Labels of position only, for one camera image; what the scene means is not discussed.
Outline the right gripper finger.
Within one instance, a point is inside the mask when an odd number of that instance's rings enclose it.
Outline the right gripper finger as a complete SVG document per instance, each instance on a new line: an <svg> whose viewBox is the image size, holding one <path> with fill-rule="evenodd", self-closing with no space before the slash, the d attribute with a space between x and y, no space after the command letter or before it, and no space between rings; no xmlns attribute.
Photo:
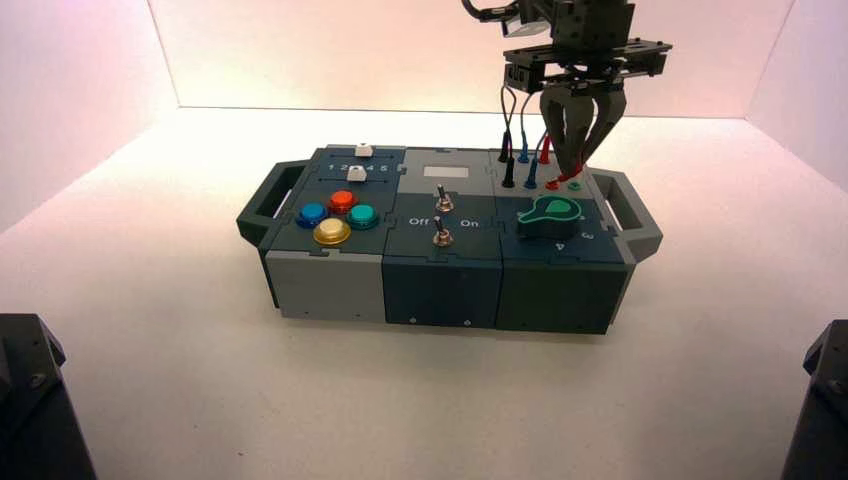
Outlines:
<svg viewBox="0 0 848 480"><path fill-rule="evenodd" d="M545 89L540 108L560 171L566 177L581 169L585 141L585 97L570 89Z"/></svg>
<svg viewBox="0 0 848 480"><path fill-rule="evenodd" d="M622 118L627 105L623 88L598 91L591 98L597 107L597 116L580 150L580 168L586 165L595 150Z"/></svg>

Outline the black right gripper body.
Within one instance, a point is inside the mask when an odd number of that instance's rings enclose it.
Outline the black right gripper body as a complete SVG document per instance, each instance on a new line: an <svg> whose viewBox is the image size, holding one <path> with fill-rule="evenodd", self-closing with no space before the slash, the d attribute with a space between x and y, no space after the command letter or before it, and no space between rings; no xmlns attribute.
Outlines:
<svg viewBox="0 0 848 480"><path fill-rule="evenodd" d="M507 50L504 83L526 93L557 84L615 84L660 75L673 45L632 37L629 1L513 1L502 8L505 37L548 33L547 44Z"/></svg>

